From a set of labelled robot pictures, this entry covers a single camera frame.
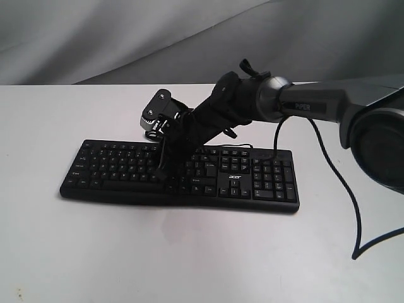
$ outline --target table surface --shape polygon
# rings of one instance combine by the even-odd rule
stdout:
[[[84,139],[145,141],[139,119],[159,88],[194,107],[212,85],[0,86],[0,302],[402,302],[404,237],[350,259],[352,202],[311,125],[292,118],[279,147],[294,153],[294,215],[149,208],[62,199]],[[403,225],[403,196],[376,184],[318,122],[359,201],[363,240]],[[271,148],[276,124],[232,140]]]

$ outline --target robotic arm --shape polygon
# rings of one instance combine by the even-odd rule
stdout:
[[[404,194],[404,74],[294,85],[256,72],[247,60],[240,67],[249,78],[225,74],[193,110],[167,90],[152,98],[140,124],[163,137],[157,177],[166,178],[221,132],[235,138],[238,125],[299,116],[338,123],[342,147],[352,149],[364,172]]]

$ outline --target black cable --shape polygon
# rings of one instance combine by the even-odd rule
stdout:
[[[279,130],[280,130],[282,124],[286,121],[286,119],[287,119],[287,117],[283,118],[281,120],[281,122],[279,123],[277,129],[276,129],[275,138],[274,138],[274,142],[273,142],[274,158],[276,157],[275,155],[277,155],[277,152],[278,152]],[[324,155],[324,158],[326,159],[326,161],[327,161],[328,165],[330,166],[331,170],[334,172],[334,174],[337,176],[337,178],[342,183],[343,187],[347,190],[347,192],[348,192],[348,194],[349,194],[349,196],[350,196],[350,198],[352,200],[353,207],[355,208],[355,216],[356,216],[356,222],[357,222],[357,234],[356,234],[356,240],[355,240],[355,247],[354,247],[353,253],[352,253],[352,259],[356,260],[357,258],[359,258],[360,255],[362,255],[369,248],[371,248],[372,246],[375,246],[376,244],[378,244],[378,243],[380,243],[382,241],[388,240],[388,239],[390,239],[392,237],[395,237],[396,235],[404,234],[404,227],[402,227],[400,229],[396,229],[396,230],[388,232],[388,233],[386,233],[384,235],[381,235],[381,236],[369,241],[368,243],[364,244],[362,247],[360,246],[360,241],[361,241],[361,238],[362,238],[362,219],[361,219],[361,216],[360,216],[359,205],[358,205],[358,202],[356,200],[356,197],[355,197],[354,193],[352,192],[351,188],[349,187],[349,185],[347,184],[347,182],[345,181],[345,179],[342,177],[340,172],[334,166],[333,162],[330,159],[330,156],[328,156],[328,153],[327,153],[326,148],[324,146],[323,139],[321,137],[320,131],[319,131],[316,123],[312,119],[307,119],[307,120],[309,120],[312,127],[314,128],[314,131],[316,132],[318,143],[320,145],[320,149],[321,149],[321,151],[322,151],[322,153]]]

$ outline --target keyboard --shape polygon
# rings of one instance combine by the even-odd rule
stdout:
[[[157,144],[85,140],[62,197],[99,203],[296,212],[292,152],[205,146],[164,182],[153,174]]]

